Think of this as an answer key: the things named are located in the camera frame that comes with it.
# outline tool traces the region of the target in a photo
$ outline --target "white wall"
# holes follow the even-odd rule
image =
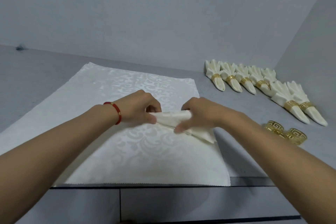
[[[336,0],[317,0],[276,66],[281,81],[301,83],[330,126],[336,124]]]
[[[316,0],[0,0],[0,43],[203,71],[274,67]]]

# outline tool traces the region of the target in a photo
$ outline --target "stack of white napkins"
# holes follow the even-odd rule
[[[192,79],[107,68],[88,63],[67,83],[0,134],[0,154],[70,120],[95,104],[137,90],[161,103],[158,123],[113,126],[63,172],[56,184],[200,184],[229,186],[230,178],[212,131],[173,128],[191,113],[179,111],[199,97]]]

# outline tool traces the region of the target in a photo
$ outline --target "bracelet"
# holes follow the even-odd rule
[[[119,120],[116,123],[116,125],[118,125],[121,122],[121,112],[120,112],[119,107],[116,104],[112,103],[112,102],[105,102],[105,103],[103,103],[103,105],[106,105],[106,104],[111,104],[116,109],[117,113],[119,114]]]

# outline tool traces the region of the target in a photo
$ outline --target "gray countertop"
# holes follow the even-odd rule
[[[3,45],[0,45],[0,57],[0,132],[66,83],[84,64],[93,62],[118,69],[192,78],[200,96],[244,112],[259,124],[275,120],[285,129],[302,130],[308,136],[302,148],[336,168],[334,128],[322,127],[313,121],[310,124],[300,122],[259,90],[254,96],[244,88],[242,93],[237,93],[226,85],[226,90],[221,92],[199,72],[38,50],[19,52],[14,47]],[[227,132],[216,128],[215,134],[227,163],[232,185],[272,185],[265,172]]]

